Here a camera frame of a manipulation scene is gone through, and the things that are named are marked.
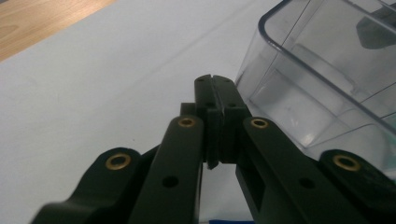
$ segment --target white table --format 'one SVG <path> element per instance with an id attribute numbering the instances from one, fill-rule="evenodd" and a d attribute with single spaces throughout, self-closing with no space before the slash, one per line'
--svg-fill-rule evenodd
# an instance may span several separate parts
<path id="1" fill-rule="evenodd" d="M 119 0 L 0 63 L 0 223 L 65 200 L 113 147 L 158 145 L 193 81 L 235 79 L 275 0 Z M 233 165 L 204 171 L 201 220 L 251 219 Z"/>

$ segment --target hole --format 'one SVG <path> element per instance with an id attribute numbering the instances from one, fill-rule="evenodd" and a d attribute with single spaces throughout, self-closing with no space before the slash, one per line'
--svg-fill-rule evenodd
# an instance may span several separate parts
<path id="1" fill-rule="evenodd" d="M 356 161 L 355 159 L 353 159 L 351 157 L 344 156 L 344 155 L 335 155 L 332 158 L 332 161 L 337 166 L 343 168 L 344 170 L 348 170 L 348 171 L 356 172 L 356 171 L 359 171 L 359 169 L 361 168 L 361 165 L 359 164 L 358 161 Z"/>
<path id="2" fill-rule="evenodd" d="M 163 186 L 166 188 L 171 189 L 177 185 L 178 185 L 178 179 L 175 176 L 170 175 L 163 179 Z"/>
<path id="3" fill-rule="evenodd" d="M 109 170 L 120 170 L 131 163 L 131 157 L 125 153 L 117 153 L 109 157 L 106 161 L 106 168 Z"/>
<path id="4" fill-rule="evenodd" d="M 260 128 L 260 129 L 264 129 L 268 126 L 268 122 L 263 120 L 263 119 L 253 119 L 251 121 L 251 124 L 256 127 L 256 128 Z"/>
<path id="5" fill-rule="evenodd" d="M 300 185 L 306 189 L 314 189 L 315 183 L 309 178 L 301 178 L 299 179 Z"/>
<path id="6" fill-rule="evenodd" d="M 190 128 L 192 126 L 194 126 L 195 121 L 193 119 L 180 119 L 178 121 L 178 125 L 180 125 L 181 127 L 184 128 Z"/>
<path id="7" fill-rule="evenodd" d="M 215 104 L 213 104 L 213 103 L 206 103 L 205 105 L 208 106 L 208 107 L 213 107 L 213 106 L 215 106 Z"/>

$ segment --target wooden surface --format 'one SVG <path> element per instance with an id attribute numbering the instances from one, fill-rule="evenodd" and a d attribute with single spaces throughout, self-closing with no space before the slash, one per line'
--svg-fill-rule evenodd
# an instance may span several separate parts
<path id="1" fill-rule="evenodd" d="M 114 1 L 0 1 L 0 62 Z"/>

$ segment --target brass screw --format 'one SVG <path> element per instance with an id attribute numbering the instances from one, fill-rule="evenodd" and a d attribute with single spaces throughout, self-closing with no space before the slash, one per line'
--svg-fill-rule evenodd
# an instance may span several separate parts
<path id="1" fill-rule="evenodd" d="M 332 161 L 334 162 L 334 164 L 343 168 L 344 170 L 348 170 L 352 172 L 357 172 L 361 168 L 361 164 L 358 161 L 344 155 L 335 155 L 332 158 Z"/>
<path id="2" fill-rule="evenodd" d="M 268 127 L 268 122 L 263 120 L 263 119 L 253 119 L 251 122 L 251 125 L 253 125 L 256 128 L 264 129 Z"/>
<path id="3" fill-rule="evenodd" d="M 195 120 L 194 119 L 180 119 L 178 121 L 178 125 L 180 125 L 183 128 L 190 128 L 195 125 Z"/>
<path id="4" fill-rule="evenodd" d="M 109 157 L 106 161 L 106 168 L 109 170 L 120 170 L 131 163 L 131 157 L 125 153 L 117 153 Z"/>

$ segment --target clear plastic container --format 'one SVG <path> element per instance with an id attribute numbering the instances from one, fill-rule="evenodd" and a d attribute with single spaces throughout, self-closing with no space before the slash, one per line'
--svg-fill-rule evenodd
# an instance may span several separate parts
<path id="1" fill-rule="evenodd" d="M 259 22 L 238 90 L 305 155 L 340 148 L 396 179 L 395 1 L 283 1 Z"/>

